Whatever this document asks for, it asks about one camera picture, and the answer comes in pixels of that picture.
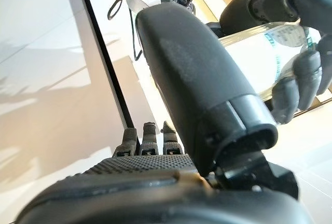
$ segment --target black rubber cover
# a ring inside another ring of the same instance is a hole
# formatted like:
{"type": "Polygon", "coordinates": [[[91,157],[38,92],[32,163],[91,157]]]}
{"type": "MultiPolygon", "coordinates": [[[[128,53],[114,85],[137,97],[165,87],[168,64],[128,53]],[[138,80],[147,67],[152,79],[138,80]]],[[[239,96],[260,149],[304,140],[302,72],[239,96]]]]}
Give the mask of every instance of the black rubber cover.
{"type": "Polygon", "coordinates": [[[136,27],[175,128],[202,176],[221,149],[248,134],[267,131],[255,140],[257,150],[274,146],[272,116],[207,26],[183,6],[164,3],[139,12],[136,27]]]}
{"type": "Polygon", "coordinates": [[[332,0],[293,0],[301,25],[332,34],[332,0]]]}
{"type": "Polygon", "coordinates": [[[79,174],[40,193],[16,224],[312,224],[290,196],[219,191],[198,173],[79,174]]]}

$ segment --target white floor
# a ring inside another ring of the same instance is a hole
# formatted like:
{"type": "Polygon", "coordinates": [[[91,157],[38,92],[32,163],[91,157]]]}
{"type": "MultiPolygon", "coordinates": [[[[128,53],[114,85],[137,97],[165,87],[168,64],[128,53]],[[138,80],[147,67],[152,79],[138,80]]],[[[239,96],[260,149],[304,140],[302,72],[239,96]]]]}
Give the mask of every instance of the white floor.
{"type": "Polygon", "coordinates": [[[123,124],[81,0],[0,0],[0,223],[109,157],[123,124]]]}
{"type": "Polygon", "coordinates": [[[332,219],[332,103],[279,127],[267,159],[296,173],[300,200],[317,224],[332,219]]]}

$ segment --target water bottle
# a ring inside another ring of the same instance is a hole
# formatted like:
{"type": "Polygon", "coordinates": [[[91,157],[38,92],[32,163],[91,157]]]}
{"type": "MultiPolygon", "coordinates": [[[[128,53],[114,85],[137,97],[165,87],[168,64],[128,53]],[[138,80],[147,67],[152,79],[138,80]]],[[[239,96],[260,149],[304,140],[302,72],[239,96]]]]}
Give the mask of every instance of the water bottle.
{"type": "Polygon", "coordinates": [[[263,101],[273,86],[293,75],[293,61],[306,50],[315,50],[320,33],[298,22],[274,22],[257,26],[219,41],[232,56],[263,101]]]}

